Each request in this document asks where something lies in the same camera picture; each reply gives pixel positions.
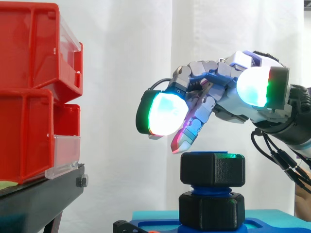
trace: blue plastic piece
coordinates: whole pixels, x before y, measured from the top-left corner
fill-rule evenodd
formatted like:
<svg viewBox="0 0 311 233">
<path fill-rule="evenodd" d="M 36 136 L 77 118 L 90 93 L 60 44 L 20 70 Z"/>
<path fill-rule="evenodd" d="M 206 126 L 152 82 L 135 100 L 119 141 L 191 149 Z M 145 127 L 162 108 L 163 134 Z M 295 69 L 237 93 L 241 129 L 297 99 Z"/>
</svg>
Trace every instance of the blue plastic piece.
<svg viewBox="0 0 311 233">
<path fill-rule="evenodd" d="M 229 198 L 232 196 L 231 188 L 208 188 L 208 187 L 197 187 L 191 186 L 193 188 L 192 194 L 199 196 L 213 196 L 219 198 Z"/>
<path fill-rule="evenodd" d="M 153 226 L 154 231 L 159 231 L 160 233 L 311 233 L 311 230 L 306 228 L 272 227 L 256 218 L 247 218 L 244 222 L 245 225 L 242 225 L 234 232 L 202 232 L 182 225 L 171 230 L 160 230 L 157 228 L 157 226 L 176 226 L 180 224 L 178 219 L 133 220 L 131 223 L 142 229 Z"/>
<path fill-rule="evenodd" d="M 177 231 L 175 231 L 176 233 L 206 233 L 206 232 L 202 232 L 202 231 L 198 231 L 198 230 L 194 230 L 192 228 L 186 227 L 186 226 L 179 226 Z M 233 231 L 233 232 L 208 232 L 208 233 L 248 233 L 247 232 L 247 227 L 245 225 L 242 225 L 238 230 Z"/>
</svg>

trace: black bracket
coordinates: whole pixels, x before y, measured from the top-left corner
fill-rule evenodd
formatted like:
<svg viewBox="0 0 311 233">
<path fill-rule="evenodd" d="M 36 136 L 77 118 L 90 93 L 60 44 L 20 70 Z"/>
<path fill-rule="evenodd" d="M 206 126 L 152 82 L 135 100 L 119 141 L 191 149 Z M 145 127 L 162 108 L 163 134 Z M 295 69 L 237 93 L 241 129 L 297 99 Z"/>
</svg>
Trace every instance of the black bracket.
<svg viewBox="0 0 311 233">
<path fill-rule="evenodd" d="M 148 232 L 144 231 L 143 229 L 137 226 L 134 226 L 133 224 L 127 221 L 119 220 L 113 224 L 113 233 L 148 233 Z"/>
</svg>

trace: black hexagonal block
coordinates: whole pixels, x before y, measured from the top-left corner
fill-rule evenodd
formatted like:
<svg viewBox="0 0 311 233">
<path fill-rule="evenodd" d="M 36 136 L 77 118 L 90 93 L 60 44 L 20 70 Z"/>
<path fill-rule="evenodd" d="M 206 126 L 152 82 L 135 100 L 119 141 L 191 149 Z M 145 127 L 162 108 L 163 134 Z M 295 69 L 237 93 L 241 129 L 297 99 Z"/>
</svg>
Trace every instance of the black hexagonal block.
<svg viewBox="0 0 311 233">
<path fill-rule="evenodd" d="M 245 158 L 240 154 L 183 153 L 180 180 L 194 186 L 241 187 L 245 184 Z"/>
<path fill-rule="evenodd" d="M 179 197 L 179 221 L 200 231 L 235 231 L 245 220 L 244 197 L 197 196 L 191 191 Z"/>
</svg>

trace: red storage drawer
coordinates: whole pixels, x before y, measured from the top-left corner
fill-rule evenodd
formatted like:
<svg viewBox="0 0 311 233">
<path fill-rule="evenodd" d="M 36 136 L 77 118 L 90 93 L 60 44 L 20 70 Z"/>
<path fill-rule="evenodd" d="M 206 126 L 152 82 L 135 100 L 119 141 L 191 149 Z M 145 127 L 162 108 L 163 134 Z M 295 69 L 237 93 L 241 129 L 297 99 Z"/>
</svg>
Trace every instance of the red storage drawer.
<svg viewBox="0 0 311 233">
<path fill-rule="evenodd" d="M 82 95 L 83 46 L 54 3 L 0 1 L 0 88 L 45 88 L 66 103 Z"/>
<path fill-rule="evenodd" d="M 52 179 L 77 168 L 78 105 L 53 104 L 45 89 L 10 89 L 0 90 L 0 109 L 0 182 Z"/>
</svg>

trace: white backdrop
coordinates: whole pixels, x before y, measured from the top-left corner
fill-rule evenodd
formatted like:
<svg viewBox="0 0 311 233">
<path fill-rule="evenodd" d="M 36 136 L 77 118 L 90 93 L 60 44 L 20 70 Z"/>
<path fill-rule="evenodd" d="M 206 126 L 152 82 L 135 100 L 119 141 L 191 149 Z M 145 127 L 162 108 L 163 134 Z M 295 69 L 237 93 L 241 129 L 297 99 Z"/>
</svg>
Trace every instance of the white backdrop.
<svg viewBox="0 0 311 233">
<path fill-rule="evenodd" d="M 143 92 L 194 60 L 260 50 L 301 76 L 302 1 L 55 0 L 84 44 L 81 162 L 89 186 L 63 214 L 60 233 L 112 232 L 134 210 L 177 209 L 189 189 L 179 180 L 172 137 L 148 140 L 135 128 Z M 192 150 L 228 150 L 247 160 L 246 208 L 294 212 L 294 184 L 250 142 L 250 122 L 211 117 Z"/>
</svg>

